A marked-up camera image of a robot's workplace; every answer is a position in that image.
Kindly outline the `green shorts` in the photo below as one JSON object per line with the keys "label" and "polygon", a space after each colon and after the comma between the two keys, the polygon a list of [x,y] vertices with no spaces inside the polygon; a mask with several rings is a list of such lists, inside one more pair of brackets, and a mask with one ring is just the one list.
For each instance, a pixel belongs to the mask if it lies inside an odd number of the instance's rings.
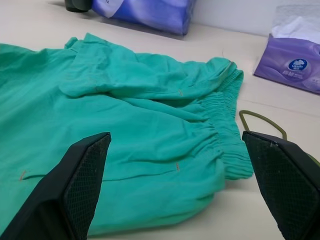
{"label": "green shorts", "polygon": [[253,168],[235,121],[244,74],[87,34],[0,44],[0,234],[73,143],[109,132],[91,236],[178,224]]}

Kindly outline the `dark round object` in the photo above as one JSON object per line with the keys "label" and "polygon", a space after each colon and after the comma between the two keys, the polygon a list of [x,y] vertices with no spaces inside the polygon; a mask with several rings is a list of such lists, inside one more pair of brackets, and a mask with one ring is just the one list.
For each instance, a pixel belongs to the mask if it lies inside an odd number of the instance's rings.
{"label": "dark round object", "polygon": [[73,13],[85,13],[92,9],[93,0],[64,0],[65,9]]}

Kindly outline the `purple tissue box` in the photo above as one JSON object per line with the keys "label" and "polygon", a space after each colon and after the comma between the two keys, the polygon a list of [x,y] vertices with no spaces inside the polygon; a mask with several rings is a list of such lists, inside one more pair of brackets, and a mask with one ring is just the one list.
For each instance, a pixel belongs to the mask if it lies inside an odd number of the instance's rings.
{"label": "purple tissue box", "polygon": [[269,35],[253,75],[320,95],[320,44]]}

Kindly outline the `olive wire clothes hanger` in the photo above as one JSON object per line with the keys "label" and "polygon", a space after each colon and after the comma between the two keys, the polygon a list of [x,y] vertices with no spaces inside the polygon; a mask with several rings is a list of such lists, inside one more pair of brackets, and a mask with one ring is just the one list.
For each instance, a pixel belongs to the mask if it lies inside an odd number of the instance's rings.
{"label": "olive wire clothes hanger", "polygon": [[[244,114],[265,120],[282,134],[282,138],[250,131]],[[242,140],[266,201],[269,197],[262,185],[273,186],[276,180],[289,177],[297,177],[299,181],[306,181],[313,190],[320,190],[320,162],[314,161],[298,145],[288,141],[286,132],[272,120],[248,110],[241,110],[239,117],[244,126]]]}

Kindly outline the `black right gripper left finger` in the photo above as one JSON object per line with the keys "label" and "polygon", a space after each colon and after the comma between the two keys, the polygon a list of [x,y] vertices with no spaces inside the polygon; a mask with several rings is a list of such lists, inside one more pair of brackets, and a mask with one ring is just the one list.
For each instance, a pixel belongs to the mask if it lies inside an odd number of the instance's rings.
{"label": "black right gripper left finger", "polygon": [[0,240],[87,240],[95,215],[111,134],[72,144],[35,186]]}

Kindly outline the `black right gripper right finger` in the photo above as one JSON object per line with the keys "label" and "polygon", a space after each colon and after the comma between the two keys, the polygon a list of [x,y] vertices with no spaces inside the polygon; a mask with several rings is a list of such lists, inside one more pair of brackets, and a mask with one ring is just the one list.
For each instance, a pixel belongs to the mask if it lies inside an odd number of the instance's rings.
{"label": "black right gripper right finger", "polygon": [[285,240],[320,240],[320,163],[298,145],[244,131],[260,193]]}

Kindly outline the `blue tissue pack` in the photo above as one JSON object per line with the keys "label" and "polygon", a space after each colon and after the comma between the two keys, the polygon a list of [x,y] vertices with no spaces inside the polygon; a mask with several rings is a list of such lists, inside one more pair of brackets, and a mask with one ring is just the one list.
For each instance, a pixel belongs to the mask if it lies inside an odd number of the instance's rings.
{"label": "blue tissue pack", "polygon": [[186,35],[197,0],[92,0],[92,10],[108,19]]}

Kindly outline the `white tissue sheet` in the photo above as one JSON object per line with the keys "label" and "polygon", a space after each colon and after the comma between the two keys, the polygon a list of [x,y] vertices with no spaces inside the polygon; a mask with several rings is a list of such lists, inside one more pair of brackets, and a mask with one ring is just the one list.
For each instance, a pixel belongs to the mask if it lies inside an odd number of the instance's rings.
{"label": "white tissue sheet", "polygon": [[290,38],[310,41],[320,45],[320,17],[290,16],[274,23],[274,38]]}

